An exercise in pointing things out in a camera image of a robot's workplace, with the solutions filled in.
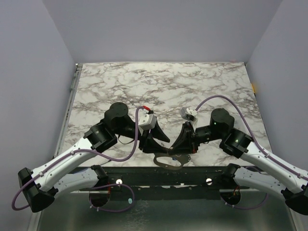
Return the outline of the metal key holder plate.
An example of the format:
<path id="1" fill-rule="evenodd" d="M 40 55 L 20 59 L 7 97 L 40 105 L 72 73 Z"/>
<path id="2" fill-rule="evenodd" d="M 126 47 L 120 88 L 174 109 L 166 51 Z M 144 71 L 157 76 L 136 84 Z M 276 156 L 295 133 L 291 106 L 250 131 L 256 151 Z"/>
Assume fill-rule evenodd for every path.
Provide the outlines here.
<path id="1" fill-rule="evenodd" d="M 183 168 L 185 164 L 189 163 L 190 160 L 191 157 L 188 154 L 167 155 L 155 153 L 153 162 L 155 165 L 164 169 L 179 170 Z"/>

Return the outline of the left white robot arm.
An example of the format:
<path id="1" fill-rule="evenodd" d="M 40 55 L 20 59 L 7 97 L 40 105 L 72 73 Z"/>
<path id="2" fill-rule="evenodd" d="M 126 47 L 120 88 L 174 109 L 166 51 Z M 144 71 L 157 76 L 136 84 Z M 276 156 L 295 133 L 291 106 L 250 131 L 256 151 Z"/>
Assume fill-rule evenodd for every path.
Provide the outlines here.
<path id="1" fill-rule="evenodd" d="M 118 136 L 132 139 L 132 151 L 124 158 L 105 155 L 105 151 L 117 144 Z M 67 151 L 40 167 L 25 167 L 18 172 L 19 193 L 24 195 L 28 203 L 25 207 L 37 213 L 49 207 L 62 193 L 92 187 L 103 189 L 108 185 L 108 179 L 100 165 L 93 165 L 80 173 L 72 171 L 96 156 L 113 162 L 125 162 L 133 156 L 137 146 L 145 153 L 153 153 L 151 147 L 157 140 L 170 141 L 150 108 L 137 107 L 135 119 L 132 120 L 126 104 L 113 103 L 104 113 L 103 119 Z"/>

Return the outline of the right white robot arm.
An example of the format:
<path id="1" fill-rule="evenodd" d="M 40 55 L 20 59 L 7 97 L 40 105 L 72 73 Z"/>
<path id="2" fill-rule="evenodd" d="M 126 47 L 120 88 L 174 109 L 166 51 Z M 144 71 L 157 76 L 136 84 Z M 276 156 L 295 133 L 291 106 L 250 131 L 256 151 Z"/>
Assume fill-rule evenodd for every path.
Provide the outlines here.
<path id="1" fill-rule="evenodd" d="M 185 119 L 181 132 L 169 150 L 169 155 L 194 154 L 202 143 L 220 140 L 219 147 L 228 155 L 240 158 L 265 171 L 253 173 L 244 167 L 232 166 L 232 171 L 221 176 L 226 188 L 245 186 L 271 193 L 283 199 L 293 211 L 308 214 L 308 172 L 278 158 L 257 145 L 252 136 L 234 128 L 234 117 L 225 109 L 211 113 L 208 126 L 197 128 L 197 111 L 183 107 Z"/>

